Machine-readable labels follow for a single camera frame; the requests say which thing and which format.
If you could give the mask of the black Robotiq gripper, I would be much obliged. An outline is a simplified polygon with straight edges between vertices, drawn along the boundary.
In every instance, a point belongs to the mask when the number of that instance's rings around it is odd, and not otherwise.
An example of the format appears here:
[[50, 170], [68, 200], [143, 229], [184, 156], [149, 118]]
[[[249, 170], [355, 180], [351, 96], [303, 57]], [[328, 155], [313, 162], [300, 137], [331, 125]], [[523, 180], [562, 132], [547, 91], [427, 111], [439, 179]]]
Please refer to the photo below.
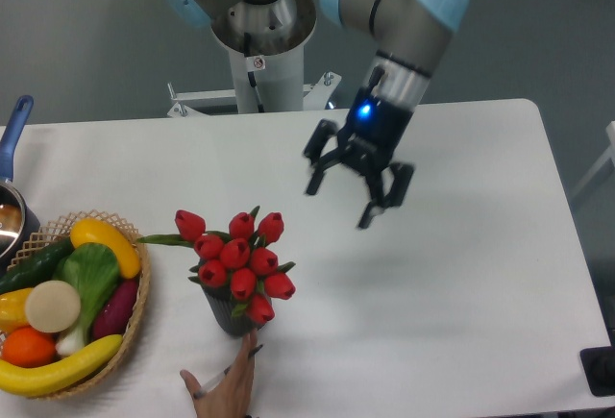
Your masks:
[[[360, 173], [368, 188], [370, 200], [357, 223], [360, 230], [368, 229], [373, 218], [387, 209], [400, 207], [415, 167], [391, 161], [412, 115], [412, 110], [361, 90], [340, 131], [334, 121], [322, 119], [303, 152], [312, 169], [306, 195], [316, 195], [326, 171], [342, 163]], [[337, 147], [324, 154], [332, 137]]]

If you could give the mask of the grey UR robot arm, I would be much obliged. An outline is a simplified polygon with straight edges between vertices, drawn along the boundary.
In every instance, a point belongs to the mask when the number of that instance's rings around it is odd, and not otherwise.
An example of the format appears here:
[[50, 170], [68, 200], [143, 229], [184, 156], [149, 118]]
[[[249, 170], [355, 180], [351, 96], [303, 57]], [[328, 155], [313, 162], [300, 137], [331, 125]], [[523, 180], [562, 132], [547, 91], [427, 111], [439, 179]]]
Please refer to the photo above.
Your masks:
[[304, 47], [318, 14], [369, 35], [378, 49], [345, 123], [320, 121], [305, 147], [311, 169], [307, 194], [315, 194], [326, 171], [339, 164], [356, 172], [368, 188], [361, 228], [403, 203], [414, 168], [393, 155], [469, 0], [166, 2], [186, 23], [210, 28], [227, 50], [242, 113], [304, 107]]

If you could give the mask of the person's hand with pen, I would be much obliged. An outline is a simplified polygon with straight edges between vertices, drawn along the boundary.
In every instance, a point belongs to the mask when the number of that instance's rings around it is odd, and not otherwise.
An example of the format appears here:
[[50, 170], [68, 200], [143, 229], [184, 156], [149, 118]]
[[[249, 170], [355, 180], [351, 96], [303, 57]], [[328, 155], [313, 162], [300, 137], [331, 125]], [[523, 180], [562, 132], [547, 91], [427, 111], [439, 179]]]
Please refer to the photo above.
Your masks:
[[255, 350], [257, 343], [256, 330], [246, 334], [227, 375], [213, 389], [199, 397], [197, 393], [203, 386], [188, 370], [180, 371], [197, 417], [245, 417], [248, 414], [256, 366], [256, 357], [251, 357], [250, 353]]

